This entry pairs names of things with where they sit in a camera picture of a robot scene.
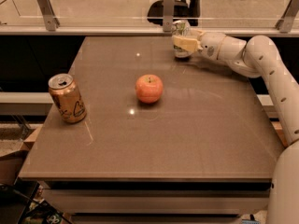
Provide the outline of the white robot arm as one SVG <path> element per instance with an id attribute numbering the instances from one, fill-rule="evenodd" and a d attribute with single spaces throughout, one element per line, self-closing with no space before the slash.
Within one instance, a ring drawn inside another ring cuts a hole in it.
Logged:
<path id="1" fill-rule="evenodd" d="M 261 77 L 278 113 L 288 147 L 281 153 L 272 177 L 266 224 L 299 223 L 299 84 L 282 61 L 275 43 L 265 35 L 250 40 L 222 33 L 192 30 L 173 35 L 173 44 L 199 52 L 245 77 Z"/>

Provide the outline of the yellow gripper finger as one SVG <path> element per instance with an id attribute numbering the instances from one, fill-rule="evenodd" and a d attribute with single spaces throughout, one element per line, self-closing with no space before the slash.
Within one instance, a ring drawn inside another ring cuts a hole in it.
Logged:
<path id="1" fill-rule="evenodd" d="M 204 30 L 200 30 L 200 29 L 191 29 L 190 30 L 191 37 L 196 38 L 197 40 L 200 40 L 204 34 L 205 34 Z"/>
<path id="2" fill-rule="evenodd" d="M 190 38 L 182 35 L 173 35 L 172 41 L 175 46 L 188 52 L 196 52 L 203 49 L 200 41 L 196 38 Z"/>

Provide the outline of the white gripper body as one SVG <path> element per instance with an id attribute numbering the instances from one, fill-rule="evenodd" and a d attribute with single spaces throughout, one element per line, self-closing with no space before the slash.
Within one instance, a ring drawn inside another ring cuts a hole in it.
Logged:
<path id="1" fill-rule="evenodd" d="M 199 37 L 200 45 L 202 49 L 199 53 L 211 61 L 216 61 L 221 49 L 221 43 L 226 37 L 223 33 L 203 33 Z"/>

